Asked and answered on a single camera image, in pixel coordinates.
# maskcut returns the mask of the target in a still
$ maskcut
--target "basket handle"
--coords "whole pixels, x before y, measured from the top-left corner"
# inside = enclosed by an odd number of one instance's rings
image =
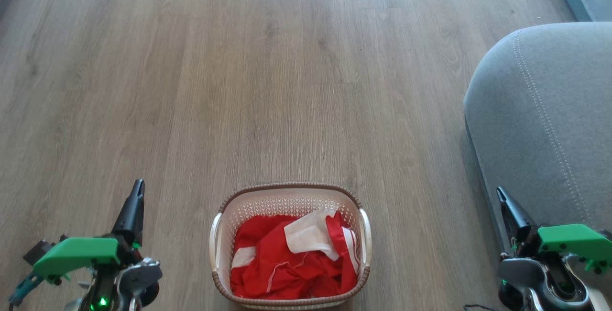
[[[217,271],[217,237],[219,236],[219,230],[221,223],[221,216],[223,213],[218,213],[214,220],[212,220],[212,226],[210,227],[210,237],[208,238],[208,256],[210,257],[210,267],[212,272]]]
[[[363,232],[361,233],[364,241],[365,241],[365,259],[364,263],[366,267],[370,267],[370,263],[372,262],[372,229],[370,228],[370,220],[368,218],[367,213],[363,208],[359,209],[359,220],[361,222],[361,226],[363,226]]]

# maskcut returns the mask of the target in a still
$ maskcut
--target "teal connector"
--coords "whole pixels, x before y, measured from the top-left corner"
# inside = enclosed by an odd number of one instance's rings
[[[9,298],[9,303],[15,306],[21,305],[24,298],[43,281],[44,278],[37,274],[37,272],[31,272],[28,277],[15,288],[15,293]]]

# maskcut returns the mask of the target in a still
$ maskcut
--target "sofa seam stitching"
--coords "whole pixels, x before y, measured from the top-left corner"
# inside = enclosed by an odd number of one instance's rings
[[[512,38],[512,49],[514,51],[514,58],[516,59],[518,67],[521,70],[521,73],[523,74],[523,78],[527,84],[527,88],[529,88],[529,93],[531,94],[531,98],[533,98],[535,107],[538,110],[538,114],[540,115],[542,125],[544,125],[544,130],[548,136],[548,139],[550,140],[551,145],[553,146],[553,150],[555,151],[555,155],[557,156],[559,165],[561,166],[561,171],[563,172],[566,183],[568,184],[569,191],[572,195],[573,203],[577,207],[577,210],[579,211],[580,217],[582,218],[583,222],[586,223],[586,219],[588,219],[589,222],[591,223],[592,220],[590,218],[590,214],[588,213],[588,210],[586,209],[586,205],[584,204],[584,199],[580,195],[580,192],[578,190],[578,185],[575,181],[575,178],[573,177],[572,170],[570,169],[568,160],[560,145],[559,139],[557,137],[557,133],[555,132],[555,129],[553,128],[551,120],[548,116],[548,113],[546,112],[546,109],[544,108],[544,103],[542,102],[542,98],[540,97],[540,93],[537,89],[537,86],[535,82],[533,81],[533,78],[531,77],[531,73],[529,73],[529,69],[527,69],[527,64],[525,63],[525,58],[523,57],[523,52],[521,51],[521,46],[520,46],[519,34],[521,32],[522,30],[516,32],[516,34],[514,34],[514,37]]]

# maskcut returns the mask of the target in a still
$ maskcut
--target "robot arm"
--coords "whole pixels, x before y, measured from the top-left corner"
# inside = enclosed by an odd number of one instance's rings
[[[150,304],[159,291],[162,271],[159,262],[143,259],[138,251],[143,225],[144,181],[139,179],[109,234],[92,238],[63,235],[57,244],[43,240],[35,245],[23,257],[33,272],[9,298],[11,307],[19,306],[44,280],[60,285],[62,277],[69,280],[69,272],[83,267],[90,267],[94,278],[76,310],[131,311]]]
[[[513,311],[609,310],[600,298],[594,302],[570,264],[578,260],[587,271],[605,273],[612,264],[609,233],[583,224],[538,225],[507,191],[499,187],[497,193],[514,251],[499,263],[502,303]]]

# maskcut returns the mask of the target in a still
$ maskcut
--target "brown basket rim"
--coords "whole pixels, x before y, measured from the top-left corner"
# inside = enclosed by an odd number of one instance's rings
[[[221,207],[219,208],[219,213],[223,213],[227,208],[227,205],[232,202],[236,197],[243,195],[245,193],[249,193],[251,191],[260,191],[267,189],[284,189],[284,188],[311,188],[311,189],[330,189],[335,191],[340,191],[348,196],[358,207],[358,209],[363,209],[359,198],[355,196],[349,189],[341,187],[339,185],[334,184],[325,184],[325,183],[310,183],[310,182],[278,182],[278,183],[269,183],[269,184],[261,184],[254,185],[251,187],[244,187],[237,191],[235,191],[230,197],[225,199]],[[354,297],[356,294],[363,289],[365,283],[368,280],[368,276],[370,276],[370,266],[365,266],[363,268],[363,275],[350,291],[339,294],[337,296],[325,297],[325,298],[312,298],[305,300],[254,300],[248,298],[240,298],[234,296],[231,291],[228,291],[221,285],[221,280],[219,280],[219,274],[217,272],[212,272],[212,280],[215,282],[215,286],[223,294],[223,296],[233,302],[243,305],[254,305],[254,306],[267,306],[267,307],[295,307],[295,306],[309,306],[309,305],[321,305],[321,304],[329,304],[333,302],[341,302],[345,300],[349,300]]]
[[[308,183],[308,182],[279,182],[279,183],[253,185],[251,187],[244,187],[242,189],[235,191],[232,195],[230,195],[227,199],[223,201],[223,204],[221,204],[221,207],[219,207],[219,213],[223,213],[225,209],[227,208],[228,204],[232,202],[232,200],[234,200],[236,197],[242,194],[249,193],[252,191],[260,191],[260,190],[267,190],[267,189],[284,189],[284,188],[329,189],[329,190],[340,191],[341,193],[344,193],[346,196],[348,196],[355,203],[358,209],[363,208],[357,196],[355,196],[349,189],[346,189],[345,187],[341,187],[339,185],[325,184],[325,183]]]

